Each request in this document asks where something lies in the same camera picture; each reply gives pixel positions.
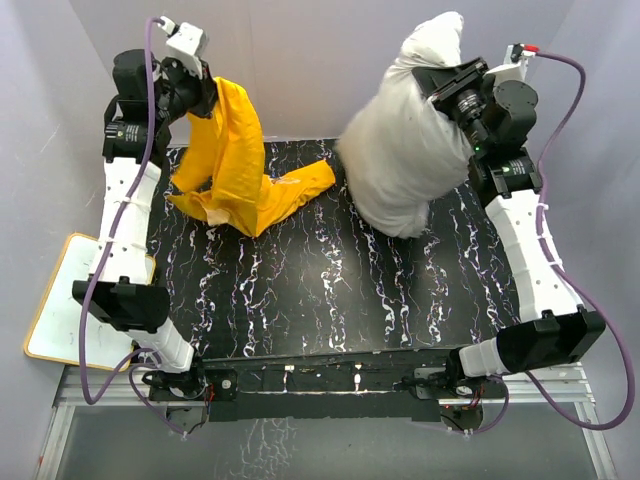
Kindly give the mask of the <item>white pillow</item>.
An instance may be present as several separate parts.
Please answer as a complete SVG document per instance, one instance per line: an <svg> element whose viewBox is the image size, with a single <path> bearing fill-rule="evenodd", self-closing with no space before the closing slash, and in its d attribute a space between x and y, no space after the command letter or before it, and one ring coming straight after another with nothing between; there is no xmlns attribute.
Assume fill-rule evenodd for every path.
<svg viewBox="0 0 640 480"><path fill-rule="evenodd" d="M430 202L467 178L468 141L434 109L412 74L416 67L460 65L463 24L459 13L449 11L416 26L377 93L336 143L357 211L387 236L421 236Z"/></svg>

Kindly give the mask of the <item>yellow Pikachu pillowcase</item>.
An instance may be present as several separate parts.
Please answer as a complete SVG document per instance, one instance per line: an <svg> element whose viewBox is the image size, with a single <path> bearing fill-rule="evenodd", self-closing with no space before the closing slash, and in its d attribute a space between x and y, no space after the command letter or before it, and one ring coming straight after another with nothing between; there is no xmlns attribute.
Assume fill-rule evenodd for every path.
<svg viewBox="0 0 640 480"><path fill-rule="evenodd" d="M190 143L171 177L179 193L169 201L191 218L255 238L331 188L336 177L325 160L267 175L263 132L248 93L222 77L216 83L212 116L188 116Z"/></svg>

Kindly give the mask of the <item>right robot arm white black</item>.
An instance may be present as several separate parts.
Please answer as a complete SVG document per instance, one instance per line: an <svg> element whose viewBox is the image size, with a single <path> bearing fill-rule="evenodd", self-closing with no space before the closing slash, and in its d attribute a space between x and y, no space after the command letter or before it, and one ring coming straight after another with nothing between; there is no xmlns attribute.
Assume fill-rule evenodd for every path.
<svg viewBox="0 0 640 480"><path fill-rule="evenodd" d="M519 318L492 339L452 350L443 370L417 369L413 384L466 397L483 377L578 362L605 330L557 268L542 218L543 180L525 143L536 123L536 91L519 72L477 58L449 68L415 67L421 93L473 149L469 182L494 225L515 280Z"/></svg>

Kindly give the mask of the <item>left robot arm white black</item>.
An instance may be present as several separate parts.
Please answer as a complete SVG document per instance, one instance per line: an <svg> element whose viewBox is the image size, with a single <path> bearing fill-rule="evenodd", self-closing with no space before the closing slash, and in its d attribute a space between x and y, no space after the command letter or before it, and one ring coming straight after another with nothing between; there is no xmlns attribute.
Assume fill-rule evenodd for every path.
<svg viewBox="0 0 640 480"><path fill-rule="evenodd" d="M198 399L206 374L193 347L170 318L170 294L146 269L152 202L171 140L170 125L187 114L211 116L218 100L208 64L196 53L172 49L155 60L147 49L113 60L117 89L104 111L105 197L98 252L72 296L80 304L78 358L87 367L89 317L127 335L153 359L143 378L152 388Z"/></svg>

